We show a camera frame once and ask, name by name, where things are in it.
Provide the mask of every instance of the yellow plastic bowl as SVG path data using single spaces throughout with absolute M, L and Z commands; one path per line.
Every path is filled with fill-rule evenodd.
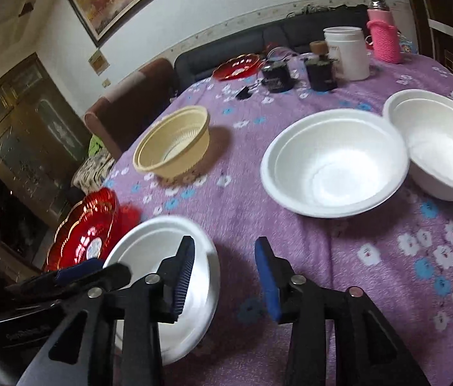
M 194 167 L 205 155 L 210 114 L 202 106 L 184 107 L 163 118 L 142 138 L 133 166 L 171 179 Z

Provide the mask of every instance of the red scalloped dish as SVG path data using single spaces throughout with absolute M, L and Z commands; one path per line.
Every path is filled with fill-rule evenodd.
M 212 77 L 218 81 L 250 77 L 256 74 L 261 66 L 260 56 L 253 53 L 241 55 L 218 66 Z
M 44 269 L 59 270 L 94 257 L 105 260 L 121 236 L 116 193 L 104 187 L 69 212 L 55 234 Z

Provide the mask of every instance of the brown sofa arm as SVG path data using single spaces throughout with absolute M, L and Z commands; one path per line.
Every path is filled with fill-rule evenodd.
M 154 60 L 107 91 L 83 120 L 118 160 L 169 105 L 174 83 L 171 63 Z

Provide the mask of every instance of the black sofa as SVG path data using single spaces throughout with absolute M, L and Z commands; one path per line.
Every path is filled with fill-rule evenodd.
M 302 14 L 262 24 L 223 37 L 181 54 L 174 63 L 178 92 L 210 77 L 220 64 L 245 53 L 261 54 L 269 44 L 309 52 L 309 43 L 324 40 L 323 29 L 356 26 L 368 35 L 367 6 L 339 6 L 328 11 Z

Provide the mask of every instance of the purple tablecloth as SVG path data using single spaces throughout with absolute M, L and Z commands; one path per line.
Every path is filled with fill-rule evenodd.
M 402 65 L 371 61 L 371 77 L 329 93 L 309 90 L 303 63 L 290 62 L 298 86 L 283 94 L 259 87 L 250 99 L 234 95 L 254 78 L 205 79 L 164 112 L 202 105 L 210 112 L 210 147 L 196 169 L 178 181 L 140 175 L 132 166 L 137 143 L 105 185 L 142 219 L 189 217 L 209 233 L 219 254 L 221 292 L 202 343 L 167 366 L 168 385 L 281 385 L 290 325 L 264 311 L 254 242 L 267 236 L 276 255 L 323 287 L 362 287 L 405 341 L 432 385 L 453 380 L 453 203 L 433 200 L 412 181 L 376 209 L 343 220 L 294 214 L 264 191 L 259 165 L 269 143 L 291 123 L 333 108 L 381 113 L 385 100 L 407 88 L 453 99 L 453 75 L 432 59 L 408 55 Z M 329 372 L 333 338 L 330 336 Z

